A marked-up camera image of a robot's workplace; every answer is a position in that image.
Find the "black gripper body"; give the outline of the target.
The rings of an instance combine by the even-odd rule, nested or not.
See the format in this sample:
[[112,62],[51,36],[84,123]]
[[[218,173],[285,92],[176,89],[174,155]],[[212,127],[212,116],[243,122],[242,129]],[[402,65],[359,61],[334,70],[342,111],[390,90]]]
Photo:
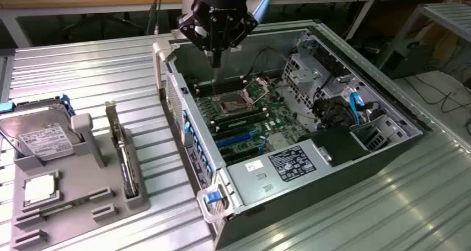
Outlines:
[[200,27],[210,34],[236,39],[244,33],[244,24],[251,18],[247,0],[195,0],[191,10]]

